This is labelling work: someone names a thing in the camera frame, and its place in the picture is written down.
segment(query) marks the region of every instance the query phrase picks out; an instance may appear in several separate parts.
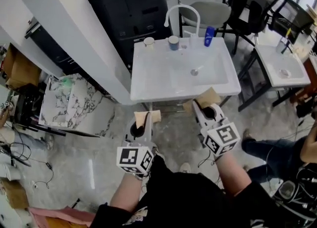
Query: sink drain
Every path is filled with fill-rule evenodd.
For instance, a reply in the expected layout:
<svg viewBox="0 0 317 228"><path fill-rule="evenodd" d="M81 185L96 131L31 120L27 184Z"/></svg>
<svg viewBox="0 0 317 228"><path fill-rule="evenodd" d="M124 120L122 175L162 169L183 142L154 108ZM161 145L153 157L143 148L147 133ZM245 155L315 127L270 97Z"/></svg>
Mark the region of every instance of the sink drain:
<svg viewBox="0 0 317 228"><path fill-rule="evenodd" d="M192 69L192 70L190 71L190 74L193 75L193 76L197 76L197 75L198 75L198 71L195 70L195 69Z"/></svg>

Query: white pillar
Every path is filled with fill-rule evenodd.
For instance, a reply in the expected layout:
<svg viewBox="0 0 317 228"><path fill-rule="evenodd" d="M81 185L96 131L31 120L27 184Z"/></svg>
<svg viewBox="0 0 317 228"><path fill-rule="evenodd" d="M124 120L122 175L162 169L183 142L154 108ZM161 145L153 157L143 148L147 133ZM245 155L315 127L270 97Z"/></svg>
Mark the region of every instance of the white pillar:
<svg viewBox="0 0 317 228"><path fill-rule="evenodd" d="M62 70L33 42L25 39L33 17L22 0L0 0L0 42L12 43L30 61L48 74L62 76Z"/></svg>
<svg viewBox="0 0 317 228"><path fill-rule="evenodd" d="M55 41L115 99L130 100L131 76L88 0L23 0Z"/></svg>

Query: white marker cube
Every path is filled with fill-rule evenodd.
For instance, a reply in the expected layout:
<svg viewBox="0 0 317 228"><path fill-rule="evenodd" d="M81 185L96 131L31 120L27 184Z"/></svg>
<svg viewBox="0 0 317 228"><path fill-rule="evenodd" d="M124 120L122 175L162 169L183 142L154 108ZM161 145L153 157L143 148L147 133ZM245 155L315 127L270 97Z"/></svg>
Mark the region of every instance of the white marker cube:
<svg viewBox="0 0 317 228"><path fill-rule="evenodd" d="M239 132L233 122L207 131L204 144L215 156L230 151L240 141Z"/></svg>
<svg viewBox="0 0 317 228"><path fill-rule="evenodd" d="M146 174L154 155L149 147L118 147L117 166L128 173Z"/></svg>

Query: blue jeans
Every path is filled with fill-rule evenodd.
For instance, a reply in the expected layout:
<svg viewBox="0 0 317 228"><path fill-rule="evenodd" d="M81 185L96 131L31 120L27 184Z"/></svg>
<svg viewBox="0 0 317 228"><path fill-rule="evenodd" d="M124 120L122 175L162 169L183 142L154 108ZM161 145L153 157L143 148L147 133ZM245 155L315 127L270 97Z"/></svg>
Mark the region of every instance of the blue jeans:
<svg viewBox="0 0 317 228"><path fill-rule="evenodd" d="M242 149L252 156L267 161L265 165L248 171L251 180L263 183L272 178L288 179L294 166L294 145L295 142L286 139L263 141L245 139L242 142Z"/></svg>

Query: pink cloth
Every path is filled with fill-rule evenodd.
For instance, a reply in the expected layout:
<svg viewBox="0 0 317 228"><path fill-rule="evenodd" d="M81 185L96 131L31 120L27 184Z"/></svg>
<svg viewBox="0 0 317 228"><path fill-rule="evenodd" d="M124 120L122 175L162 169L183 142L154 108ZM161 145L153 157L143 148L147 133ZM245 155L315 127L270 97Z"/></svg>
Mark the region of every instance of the pink cloth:
<svg viewBox="0 0 317 228"><path fill-rule="evenodd" d="M59 218L72 222L74 224L86 225L87 227L90 227L96 215L85 211L75 210L69 207L66 207L62 210L45 210L38 208L29 208L29 212L31 213L33 220L39 228L49 228L49 224L46 221L46 217Z"/></svg>

